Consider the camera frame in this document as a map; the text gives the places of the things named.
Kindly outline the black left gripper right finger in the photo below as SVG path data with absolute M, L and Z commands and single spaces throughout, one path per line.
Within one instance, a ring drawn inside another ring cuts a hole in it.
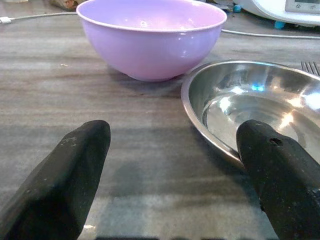
M 247 120 L 236 145 L 260 208 L 281 240 L 320 238 L 320 165 L 293 138 Z

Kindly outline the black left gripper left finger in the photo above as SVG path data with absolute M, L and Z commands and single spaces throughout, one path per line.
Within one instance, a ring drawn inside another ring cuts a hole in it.
M 76 240 L 95 198 L 111 143 L 104 120 L 67 133 L 0 212 L 3 240 Z

